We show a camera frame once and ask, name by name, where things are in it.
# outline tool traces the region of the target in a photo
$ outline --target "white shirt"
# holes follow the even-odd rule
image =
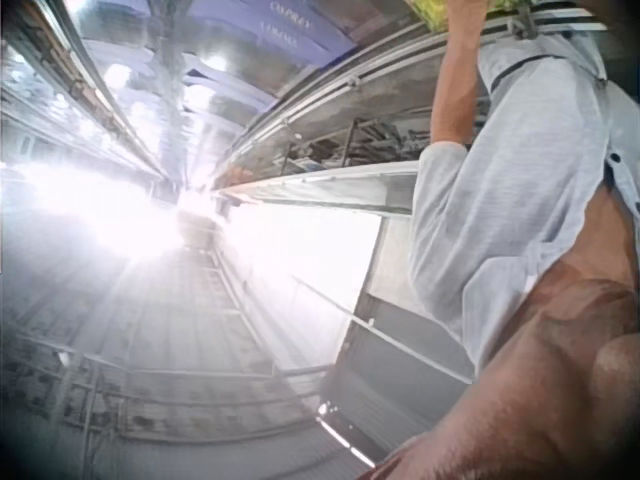
[[[606,79],[589,37],[500,40],[481,49],[489,119],[471,150],[439,142],[420,156],[410,271],[428,314],[476,372],[537,279],[574,244],[605,162],[640,220],[640,108]]]

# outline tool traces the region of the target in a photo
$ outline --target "person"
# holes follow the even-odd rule
[[[479,48],[488,0],[447,7],[410,274],[477,380],[362,478],[617,478],[640,426],[640,109],[589,37]],[[467,149],[476,63],[491,110]]]

